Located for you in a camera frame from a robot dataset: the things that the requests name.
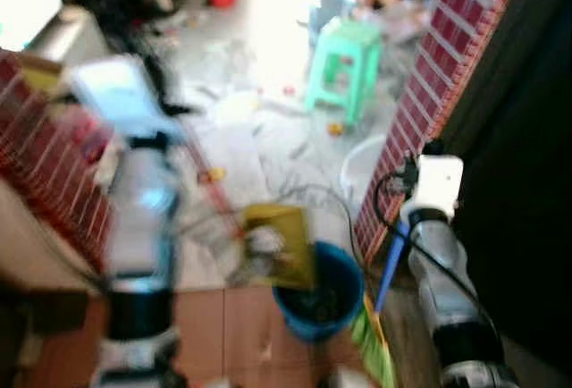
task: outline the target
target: dark wall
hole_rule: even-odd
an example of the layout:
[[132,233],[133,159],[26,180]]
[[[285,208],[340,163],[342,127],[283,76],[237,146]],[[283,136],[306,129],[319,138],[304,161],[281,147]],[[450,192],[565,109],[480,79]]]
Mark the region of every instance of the dark wall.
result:
[[572,340],[572,3],[555,10],[529,56],[513,64],[506,94],[457,148],[466,170],[454,225],[500,330],[569,372],[560,352]]
[[12,386],[26,329],[26,319],[17,310],[21,297],[0,283],[0,386]]

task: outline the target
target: brown floor tile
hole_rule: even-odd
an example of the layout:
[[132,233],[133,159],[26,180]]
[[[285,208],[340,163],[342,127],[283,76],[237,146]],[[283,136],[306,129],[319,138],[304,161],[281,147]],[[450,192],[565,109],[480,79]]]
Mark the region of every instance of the brown floor tile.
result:
[[227,376],[241,388],[315,388],[312,371],[308,366],[261,366],[232,370]]
[[312,377],[312,387],[315,388],[317,384],[328,378],[332,373],[339,370],[340,368],[346,368],[349,370],[357,371],[363,375],[365,375],[371,384],[371,388],[380,388],[379,385],[375,384],[369,376],[367,375],[366,371],[362,367],[361,360],[359,359],[347,359],[343,362],[339,363],[329,363],[329,364],[320,364],[314,365],[311,368],[311,377]]
[[88,304],[82,330],[49,336],[42,357],[31,370],[27,388],[74,388],[85,385],[97,363],[99,340],[105,330],[105,303]]
[[181,330],[177,370],[190,381],[217,377],[223,371],[223,291],[179,294],[175,324]]
[[308,365],[307,345],[294,337],[267,287],[224,292],[224,371]]
[[360,360],[359,349],[351,341],[349,328],[341,331],[325,342],[320,342],[309,347],[312,363],[337,364]]

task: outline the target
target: red brick wall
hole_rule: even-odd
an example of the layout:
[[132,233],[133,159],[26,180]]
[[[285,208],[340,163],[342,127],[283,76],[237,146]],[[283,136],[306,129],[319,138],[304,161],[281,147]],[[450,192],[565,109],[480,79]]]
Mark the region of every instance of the red brick wall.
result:
[[[427,139],[439,136],[508,2],[436,0],[430,28],[419,44],[415,67],[356,221],[357,242],[366,260],[371,260],[386,233],[374,216],[375,184],[401,164],[404,152],[418,153]],[[400,198],[381,196],[379,205],[393,219],[400,203]]]
[[44,95],[0,48],[0,176],[100,272],[112,207],[79,149],[58,131]]

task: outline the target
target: cable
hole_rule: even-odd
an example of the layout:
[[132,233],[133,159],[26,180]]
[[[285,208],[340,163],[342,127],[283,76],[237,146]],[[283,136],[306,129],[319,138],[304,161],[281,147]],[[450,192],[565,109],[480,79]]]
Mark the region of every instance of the cable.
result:
[[[361,253],[358,252],[358,249],[356,247],[356,239],[355,239],[355,235],[354,235],[354,229],[353,226],[351,225],[351,215],[349,213],[349,208],[348,205],[346,203],[346,201],[338,194],[336,193],[334,190],[332,190],[330,187],[326,187],[324,185],[321,184],[306,184],[306,185],[302,185],[299,187],[294,187],[290,190],[288,190],[287,192],[281,194],[278,198],[276,198],[273,202],[276,203],[280,203],[283,202],[283,200],[297,194],[303,191],[306,191],[308,189],[314,189],[314,190],[320,190],[320,191],[324,191],[325,193],[327,193],[329,196],[331,196],[332,198],[334,198],[341,206],[341,208],[344,211],[344,214],[346,216],[346,219],[348,221],[348,232],[349,232],[349,243],[351,246],[351,252],[354,256],[354,259],[357,262],[357,265],[360,267],[360,269],[362,270],[362,272],[372,278],[372,279],[379,279],[380,275],[379,274],[375,274],[372,271],[370,271],[364,264],[364,257],[361,255]],[[231,209],[229,212],[233,213],[233,214],[237,214],[238,212],[242,211],[243,209],[245,209],[246,207],[240,207],[240,208],[233,208]],[[198,227],[199,225],[201,225],[202,223],[205,223],[213,218],[215,218],[216,216],[218,216],[218,214],[208,214],[205,215],[201,218],[199,218],[197,221],[193,222],[192,224],[188,224],[185,225],[183,227],[181,227],[178,231],[177,234],[181,235],[181,234],[187,234],[188,232],[191,232],[193,229],[195,229],[196,227]]]
[[461,290],[461,292],[463,292],[463,294],[465,294],[465,296],[471,301],[471,303],[473,303],[473,305],[475,305],[478,312],[486,320],[487,324],[492,328],[492,330],[494,331],[495,337],[500,342],[501,336],[500,336],[499,332],[497,331],[497,328],[494,325],[494,322],[492,321],[491,316],[489,315],[487,310],[484,308],[484,305],[481,303],[481,301],[467,287],[467,285],[453,271],[451,271],[448,267],[445,267],[444,265],[442,265],[429,251],[427,251],[421,245],[419,245],[414,240],[412,240],[411,239],[411,232],[406,236],[405,234],[400,232],[393,224],[391,224],[383,216],[382,211],[379,208],[379,192],[380,192],[380,190],[381,190],[381,188],[385,182],[387,182],[392,177],[399,176],[399,175],[400,175],[399,173],[387,173],[377,182],[377,184],[375,184],[374,195],[373,195],[373,205],[374,205],[374,213],[375,213],[375,216],[377,217],[377,220],[380,223],[382,223],[383,225],[385,225],[385,227],[387,227],[388,232],[390,232],[391,234],[394,234],[396,236],[401,237],[405,241],[406,244],[410,245],[411,248],[418,251],[423,257],[425,257],[427,260],[429,260],[429,262],[434,267],[436,267],[440,272],[445,274],[457,286],[457,288],[459,288]]

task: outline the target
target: floor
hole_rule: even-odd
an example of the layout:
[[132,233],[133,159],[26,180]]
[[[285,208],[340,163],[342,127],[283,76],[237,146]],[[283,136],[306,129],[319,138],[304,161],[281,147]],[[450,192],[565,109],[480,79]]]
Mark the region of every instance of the floor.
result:
[[[86,386],[104,321],[103,302],[92,300],[84,329],[50,337],[23,386]],[[338,365],[361,368],[348,331],[313,347],[297,340],[266,287],[181,294],[175,323],[182,342],[174,365],[191,385],[227,377],[244,388],[314,388]]]
[[[343,195],[340,172],[346,156],[372,137],[381,137],[376,144],[381,150],[391,126],[414,44],[387,47],[375,96],[356,127],[332,136],[327,126],[343,122],[343,110],[323,105],[305,111],[311,51],[307,29],[297,21],[314,1],[238,0],[225,10],[204,10],[189,2],[183,12],[190,20],[157,42],[172,69],[177,101],[204,110],[185,122],[194,128],[211,164],[227,173],[220,184],[233,207],[276,199],[307,184]],[[363,191],[378,152],[367,154],[352,172]],[[212,214],[212,207],[194,183],[192,164],[177,163],[187,177],[181,210],[185,228]],[[295,193],[289,202],[308,208],[314,238],[349,250],[347,220],[335,199],[311,190]],[[353,215],[359,205],[360,197],[349,202]],[[221,232],[220,222],[210,220],[181,237],[179,291],[225,285],[239,257]]]

